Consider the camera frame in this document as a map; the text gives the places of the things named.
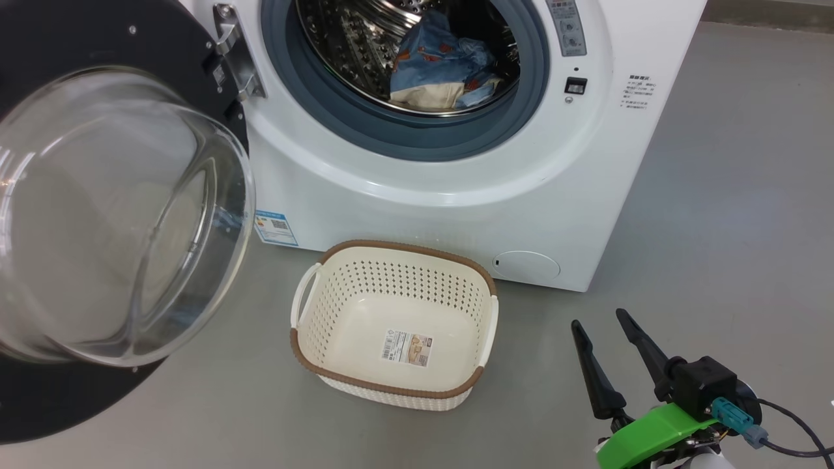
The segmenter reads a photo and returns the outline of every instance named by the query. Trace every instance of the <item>product label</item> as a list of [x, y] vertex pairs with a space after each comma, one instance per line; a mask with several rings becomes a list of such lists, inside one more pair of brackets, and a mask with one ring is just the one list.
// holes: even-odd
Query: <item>product label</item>
[[417, 366], [428, 366], [431, 337], [388, 329], [382, 345], [382, 359]]
[[275, 212], [255, 211], [255, 228], [261, 240], [268, 245], [298, 246], [289, 227], [287, 217]]
[[628, 109], [648, 109], [655, 96], [657, 83], [647, 75], [629, 75], [623, 87], [620, 107]]
[[585, 48], [585, 33], [582, 20], [573, 0], [547, 0], [553, 24], [559, 34], [562, 57], [577, 57], [588, 53]]

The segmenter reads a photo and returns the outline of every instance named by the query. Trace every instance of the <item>washing machine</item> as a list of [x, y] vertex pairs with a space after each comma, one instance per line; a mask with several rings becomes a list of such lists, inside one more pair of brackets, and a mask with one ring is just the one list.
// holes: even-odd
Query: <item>washing machine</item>
[[[250, 242], [399, 241], [586, 290], [703, 6], [0, 2], [0, 443], [127, 395]], [[488, 98], [392, 99], [429, 10], [490, 50]]]
[[[234, 17], [249, 47], [263, 242], [398, 241], [496, 279], [586, 291], [704, 3], [185, 4], [212, 33]], [[469, 23], [462, 36], [493, 32], [483, 39], [506, 80], [491, 101], [450, 113], [386, 100], [392, 49], [426, 8]]]

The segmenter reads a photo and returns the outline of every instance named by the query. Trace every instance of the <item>wire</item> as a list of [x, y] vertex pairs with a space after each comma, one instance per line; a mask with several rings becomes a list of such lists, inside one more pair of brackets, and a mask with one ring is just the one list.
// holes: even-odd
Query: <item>wire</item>
[[777, 452], [780, 452], [782, 454], [787, 454], [789, 456], [822, 457], [823, 460], [826, 462], [826, 467], [828, 467], [828, 469], [834, 469], [834, 461], [831, 461], [831, 456], [830, 456], [834, 452], [834, 448], [825, 448], [822, 445], [822, 441], [820, 441], [820, 437], [817, 436], [816, 433], [814, 433], [814, 431], [808, 426], [808, 424], [805, 423], [805, 421], [803, 421], [801, 418], [799, 418], [799, 416], [797, 416], [795, 413], [793, 413], [791, 411], [788, 411], [785, 407], [774, 404], [773, 402], [765, 401], [764, 399], [755, 399], [755, 401], [758, 402], [759, 404], [762, 404], [763, 406], [768, 406], [768, 407], [771, 407], [773, 409], [776, 409], [777, 411], [781, 412], [782, 414], [785, 414], [786, 416], [789, 416], [791, 419], [793, 419], [793, 421], [796, 422], [797, 425], [802, 427], [802, 430], [804, 430], [805, 433], [807, 433], [808, 436], [811, 437], [811, 440], [814, 442], [814, 445], [820, 451], [793, 451], [793, 450], [789, 450], [787, 448], [783, 448], [781, 446], [775, 445], [773, 443], [770, 443], [766, 438], [763, 438], [761, 440], [762, 445], [767, 446], [768, 448], [771, 448], [773, 451], [777, 451]]
[[826, 448], [826, 452], [789, 450], [789, 449], [787, 449], [783, 446], [779, 446], [779, 445], [771, 443], [766, 438], [761, 440], [761, 444], [764, 445], [764, 446], [767, 446], [768, 448], [771, 448], [773, 451], [780, 452], [782, 454], [787, 454], [788, 456], [794, 456], [794, 457], [822, 457], [825, 454], [834, 453], [834, 447]]

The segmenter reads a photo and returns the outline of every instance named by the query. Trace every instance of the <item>perforated basket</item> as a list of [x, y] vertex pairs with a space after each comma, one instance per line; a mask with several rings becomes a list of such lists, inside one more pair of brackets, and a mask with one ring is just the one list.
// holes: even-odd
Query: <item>perforated basket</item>
[[469, 396], [490, 358], [498, 298], [486, 270], [466, 258], [350, 241], [304, 274], [290, 323], [295, 356], [330, 386], [448, 411]]

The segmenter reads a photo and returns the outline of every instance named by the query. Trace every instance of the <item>blue connector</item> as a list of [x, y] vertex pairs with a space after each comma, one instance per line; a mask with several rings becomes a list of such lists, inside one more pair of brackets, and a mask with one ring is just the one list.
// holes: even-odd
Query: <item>blue connector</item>
[[747, 444], [754, 449], [761, 448], [761, 441], [767, 438], [767, 430], [753, 423], [753, 417], [723, 397], [712, 402], [712, 418], [744, 436]]

